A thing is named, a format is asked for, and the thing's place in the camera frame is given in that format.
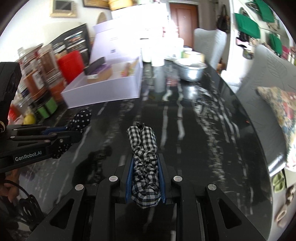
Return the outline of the person's left hand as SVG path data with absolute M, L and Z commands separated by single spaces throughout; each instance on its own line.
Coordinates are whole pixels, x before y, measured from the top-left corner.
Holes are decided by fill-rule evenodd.
M 3 183 L 3 180 L 9 180 L 19 184 L 20 169 L 14 169 L 7 173 L 1 173 L 1 196 L 8 198 L 10 203 L 19 195 L 19 188 L 11 183 Z

